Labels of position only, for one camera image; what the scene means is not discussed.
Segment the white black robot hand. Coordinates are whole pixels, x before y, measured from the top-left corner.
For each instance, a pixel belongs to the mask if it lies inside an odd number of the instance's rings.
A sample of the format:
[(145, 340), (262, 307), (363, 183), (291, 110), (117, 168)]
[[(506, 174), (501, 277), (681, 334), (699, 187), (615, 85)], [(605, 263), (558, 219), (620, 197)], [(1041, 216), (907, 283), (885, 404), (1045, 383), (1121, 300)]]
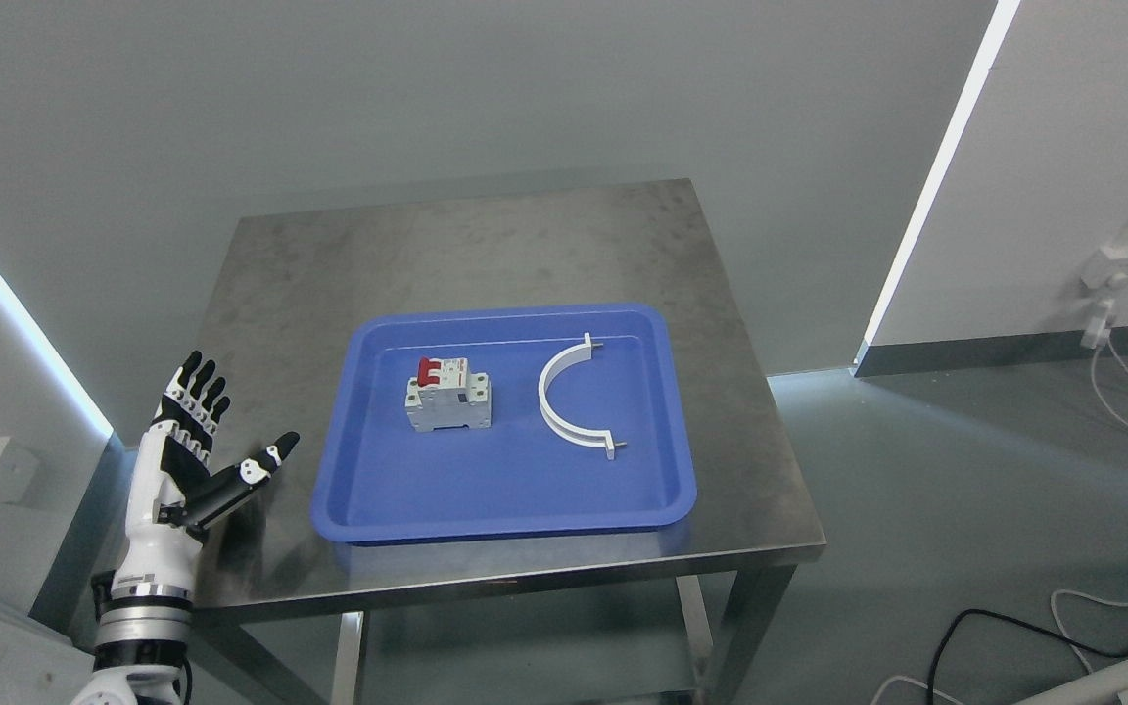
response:
[(194, 350), (171, 374), (138, 446), (127, 495), (127, 552), (113, 598), (191, 599), (210, 529), (243, 505), (299, 444), (290, 430), (246, 459), (212, 472), (215, 433), (231, 399), (215, 361)]

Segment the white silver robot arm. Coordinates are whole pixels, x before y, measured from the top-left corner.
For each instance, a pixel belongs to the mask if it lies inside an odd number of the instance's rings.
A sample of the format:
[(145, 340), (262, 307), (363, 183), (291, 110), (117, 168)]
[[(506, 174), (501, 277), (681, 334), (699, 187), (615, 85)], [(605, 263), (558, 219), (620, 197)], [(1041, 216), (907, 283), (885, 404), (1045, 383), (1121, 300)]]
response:
[(72, 704), (190, 704), (192, 601), (180, 587), (113, 587), (114, 573), (90, 581), (97, 643), (89, 682)]

